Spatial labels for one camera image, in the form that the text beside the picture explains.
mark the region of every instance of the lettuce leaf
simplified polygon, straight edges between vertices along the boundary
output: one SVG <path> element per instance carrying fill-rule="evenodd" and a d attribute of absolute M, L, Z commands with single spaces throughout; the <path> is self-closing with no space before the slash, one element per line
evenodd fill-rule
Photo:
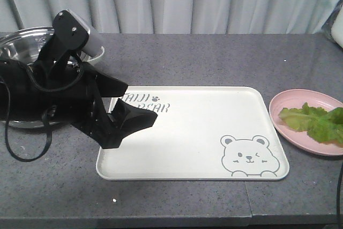
<path fill-rule="evenodd" d="M 279 117 L 293 130 L 307 131 L 318 142 L 338 141 L 343 143 L 343 108 L 328 112 L 322 107 L 283 108 Z"/>

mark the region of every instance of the electrical cable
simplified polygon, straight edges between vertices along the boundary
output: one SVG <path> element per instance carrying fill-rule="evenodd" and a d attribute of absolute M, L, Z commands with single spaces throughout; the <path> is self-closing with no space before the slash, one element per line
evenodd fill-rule
<path fill-rule="evenodd" d="M 14 157 L 15 159 L 17 159 L 18 161 L 21 161 L 21 162 L 35 161 L 35 160 L 39 159 L 40 157 L 42 157 L 45 153 L 47 153 L 47 151 L 49 150 L 49 148 L 51 146 L 51 142 L 53 140 L 53 133 L 51 130 L 51 126 L 49 124 L 49 119 L 48 119 L 48 113 L 51 110 L 51 108 L 46 109 L 42 114 L 42 122 L 43 122 L 45 131 L 46 131 L 46 135 L 47 135 L 47 139 L 46 139 L 44 149 L 35 158 L 28 158 L 28 159 L 27 158 L 21 158 L 20 156 L 16 155 L 10 147 L 9 138 L 8 138 L 8 129 L 9 129 L 10 110 L 11 110 L 11 92 L 10 92 L 10 89 L 7 86 L 7 83 L 5 82 L 5 80 L 1 76 L 0 76 L 0 79 L 1 79 L 0 84 L 5 85 L 7 93 L 8 93 L 8 107 L 7 107 L 6 122 L 5 122 L 5 145 L 6 145 L 6 148 L 7 148 L 8 152 L 10 153 L 10 155 L 12 157 Z"/>
<path fill-rule="evenodd" d="M 82 64 L 80 57 L 76 53 L 73 53 L 72 56 L 76 59 L 80 70 L 79 70 L 78 75 L 75 78 L 75 80 L 73 80 L 71 83 L 69 83 L 65 86 L 59 87 L 59 88 L 44 88 L 41 85 L 39 85 L 39 83 L 36 81 L 36 79 L 34 78 L 34 75 L 33 75 L 33 71 L 31 69 L 31 67 L 28 65 L 26 67 L 26 72 L 27 72 L 27 75 L 28 75 L 30 81 L 33 83 L 33 85 L 38 90 L 40 90 L 42 92 L 59 92 L 59 91 L 65 91 L 65 90 L 71 88 L 72 86 L 76 85 L 81 80 L 81 77 L 84 74 L 84 67 L 83 67 L 83 64 Z"/>
<path fill-rule="evenodd" d="M 342 177 L 343 177 L 343 163 L 342 163 L 341 170 L 340 170 L 339 177 L 338 177 L 337 193 L 336 193 L 336 214 L 337 214 L 338 229 L 342 229 L 341 211 L 340 211 L 340 199 L 341 199 L 340 196 L 341 196 Z"/>

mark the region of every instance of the bear face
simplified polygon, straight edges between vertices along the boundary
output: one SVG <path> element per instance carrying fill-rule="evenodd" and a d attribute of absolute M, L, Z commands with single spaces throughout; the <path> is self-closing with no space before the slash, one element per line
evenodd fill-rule
<path fill-rule="evenodd" d="M 222 165 L 232 176 L 276 176 L 280 162 L 270 151 L 269 141 L 265 137 L 257 135 L 250 140 L 225 135 L 220 142 L 225 147 Z"/>

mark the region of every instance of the white tray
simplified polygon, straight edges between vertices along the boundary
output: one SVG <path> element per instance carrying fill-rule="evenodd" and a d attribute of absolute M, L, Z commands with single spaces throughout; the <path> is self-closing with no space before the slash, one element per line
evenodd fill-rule
<path fill-rule="evenodd" d="M 278 180 L 288 174 L 262 96 L 252 88 L 129 87 L 121 99 L 158 117 L 118 149 L 100 148 L 96 170 L 104 179 Z"/>

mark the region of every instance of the gray countertop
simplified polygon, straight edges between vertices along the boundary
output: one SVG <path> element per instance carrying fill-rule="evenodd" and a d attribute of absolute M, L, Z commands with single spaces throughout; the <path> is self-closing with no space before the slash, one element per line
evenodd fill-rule
<path fill-rule="evenodd" d="M 343 100 L 343 51 L 320 34 L 103 36 L 96 67 L 129 85 L 248 86 L 267 107 L 290 88 Z M 41 130 L 9 133 L 18 153 L 38 153 L 45 141 Z M 107 181 L 95 170 L 98 144 L 71 125 L 55 127 L 44 157 L 20 163 L 0 124 L 0 228 L 335 223 L 342 158 L 279 137 L 290 165 L 280 181 Z"/>

